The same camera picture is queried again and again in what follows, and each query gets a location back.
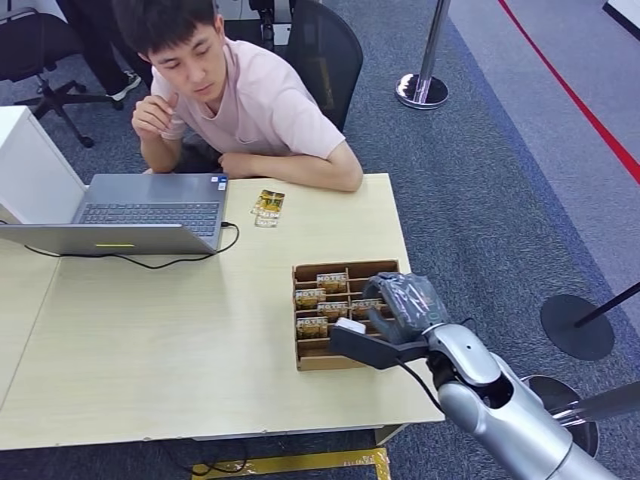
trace black office chair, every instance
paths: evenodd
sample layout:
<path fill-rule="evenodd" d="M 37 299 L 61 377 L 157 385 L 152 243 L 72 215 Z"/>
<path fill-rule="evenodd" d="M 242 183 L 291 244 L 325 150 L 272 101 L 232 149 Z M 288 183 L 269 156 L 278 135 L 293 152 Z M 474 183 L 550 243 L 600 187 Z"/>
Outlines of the black office chair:
<path fill-rule="evenodd" d="M 66 23 L 54 15 L 39 13 L 33 8 L 20 8 L 0 15 L 0 81 L 18 82 L 37 77 L 41 97 L 15 102 L 15 105 L 35 106 L 37 119 L 53 110 L 62 117 L 82 145 L 94 146 L 94 141 L 84 136 L 63 108 L 74 103 L 111 103 L 122 110 L 122 102 L 106 95 L 82 95 L 87 87 L 75 80 L 52 89 L 40 76 L 45 68 L 54 70 L 56 62 L 82 52 L 82 43 Z M 81 95 L 71 95 L 75 89 Z"/>
<path fill-rule="evenodd" d="M 362 48 L 349 25 L 322 4 L 297 0 L 285 58 L 322 113 L 344 128 L 362 67 Z"/>

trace man's hand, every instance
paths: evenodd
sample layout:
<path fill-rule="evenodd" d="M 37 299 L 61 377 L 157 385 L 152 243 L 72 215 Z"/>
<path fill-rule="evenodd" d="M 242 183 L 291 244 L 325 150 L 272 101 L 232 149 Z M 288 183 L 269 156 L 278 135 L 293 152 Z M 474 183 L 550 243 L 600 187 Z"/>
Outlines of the man's hand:
<path fill-rule="evenodd" d="M 220 155 L 218 163 L 229 178 L 249 178 L 256 176 L 254 167 L 256 157 L 249 153 L 225 153 Z"/>
<path fill-rule="evenodd" d="M 140 140 L 158 138 L 171 125 L 171 116 L 177 103 L 177 93 L 173 94 L 168 101 L 159 95 L 145 97 L 136 103 L 131 125 Z"/>

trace yellow tape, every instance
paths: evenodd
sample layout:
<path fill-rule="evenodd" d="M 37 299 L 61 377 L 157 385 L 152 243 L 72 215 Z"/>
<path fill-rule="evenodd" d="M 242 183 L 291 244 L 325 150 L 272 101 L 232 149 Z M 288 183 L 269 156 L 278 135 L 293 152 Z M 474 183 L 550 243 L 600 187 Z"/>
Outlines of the yellow tape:
<path fill-rule="evenodd" d="M 220 462 L 217 467 L 224 470 L 235 470 L 242 465 L 241 461 Z M 211 478 L 246 477 L 248 475 L 266 475 L 270 473 L 301 472 L 305 470 L 322 470 L 326 468 L 355 467 L 374 465 L 378 480 L 391 480 L 389 457 L 386 448 L 372 450 L 355 450 L 351 452 L 313 453 L 291 457 L 256 458 L 249 460 L 238 473 L 210 472 L 205 476 L 192 477 L 192 480 Z M 194 465 L 195 472 L 206 472 L 206 465 Z"/>

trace cardboard box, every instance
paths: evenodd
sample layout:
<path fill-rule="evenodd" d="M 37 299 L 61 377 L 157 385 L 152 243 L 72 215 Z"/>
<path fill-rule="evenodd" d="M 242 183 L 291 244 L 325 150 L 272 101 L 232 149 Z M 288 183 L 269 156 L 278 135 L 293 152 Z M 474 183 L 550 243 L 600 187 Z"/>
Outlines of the cardboard box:
<path fill-rule="evenodd" d="M 348 302 L 349 318 L 351 317 L 351 302 L 362 299 L 362 289 L 367 281 L 381 272 L 398 272 L 397 260 L 379 260 L 371 262 L 352 263 L 325 263 L 315 265 L 299 265 L 293 269 L 293 292 L 291 298 L 294 304 L 294 338 L 296 339 L 296 364 L 300 371 L 308 370 L 336 370 L 343 368 L 363 367 L 365 365 L 341 355 L 334 355 L 329 351 L 329 338 L 298 339 L 296 332 L 296 321 L 299 318 L 317 317 L 318 311 L 297 309 L 295 301 L 296 290 L 317 288 L 316 276 L 322 273 L 344 273 L 346 275 L 346 291 L 341 293 L 328 293 L 327 302 Z M 389 308 L 381 305 L 383 316 L 389 322 L 395 321 Z M 379 337 L 380 334 L 368 320 L 361 323 L 367 327 L 367 334 Z M 330 321 L 329 335 L 335 325 L 335 320 Z"/>

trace packaged item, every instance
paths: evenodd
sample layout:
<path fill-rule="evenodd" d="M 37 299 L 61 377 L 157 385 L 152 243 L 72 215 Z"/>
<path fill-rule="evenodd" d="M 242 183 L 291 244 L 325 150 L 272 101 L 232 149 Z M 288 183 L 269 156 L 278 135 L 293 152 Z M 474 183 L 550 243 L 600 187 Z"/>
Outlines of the packaged item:
<path fill-rule="evenodd" d="M 346 293 L 346 273 L 318 273 L 315 281 L 327 293 Z"/>
<path fill-rule="evenodd" d="M 296 332 L 298 340 L 308 338 L 326 338 L 329 320 L 327 317 L 299 318 L 296 320 Z"/>
<path fill-rule="evenodd" d="M 285 202 L 284 193 L 263 190 L 256 201 L 251 213 L 266 218 L 278 218 Z"/>
<path fill-rule="evenodd" d="M 362 300 L 351 301 L 351 318 L 353 320 L 366 320 L 369 318 L 367 313 L 371 307 L 381 309 L 383 306 L 382 300 L 380 298 L 365 298 Z"/>
<path fill-rule="evenodd" d="M 278 226 L 278 219 L 265 218 L 260 215 L 256 215 L 255 225 L 260 228 L 274 228 Z"/>
<path fill-rule="evenodd" d="M 318 302 L 326 299 L 327 292 L 324 288 L 296 290 L 296 307 L 299 310 L 313 310 Z"/>
<path fill-rule="evenodd" d="M 318 314 L 330 320 L 346 317 L 347 312 L 349 312 L 349 302 L 320 302 L 318 304 Z"/>

